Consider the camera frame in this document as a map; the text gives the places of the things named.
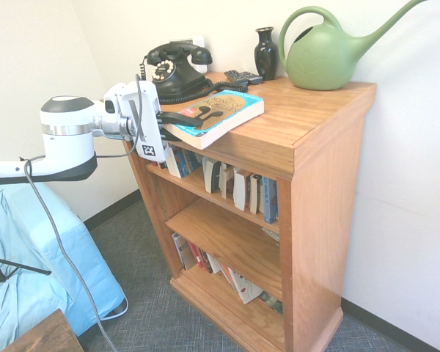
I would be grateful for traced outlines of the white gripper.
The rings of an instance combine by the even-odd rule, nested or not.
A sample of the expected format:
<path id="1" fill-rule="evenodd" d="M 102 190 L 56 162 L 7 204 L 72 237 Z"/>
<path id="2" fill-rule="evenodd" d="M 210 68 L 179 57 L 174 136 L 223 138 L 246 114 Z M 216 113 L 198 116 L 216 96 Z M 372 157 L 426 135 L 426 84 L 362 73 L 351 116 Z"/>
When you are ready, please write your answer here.
<path id="1" fill-rule="evenodd" d="M 128 100 L 141 104 L 138 110 L 141 115 L 141 131 L 136 142 L 136 151 L 140 157 L 148 161 L 163 163 L 168 156 L 168 142 L 181 142 L 181 139 L 161 128 L 161 124 L 183 125 L 189 127 L 202 126 L 203 121 L 187 117 L 176 112 L 161 111 L 155 85 L 150 81 L 132 81 L 127 86 Z"/>

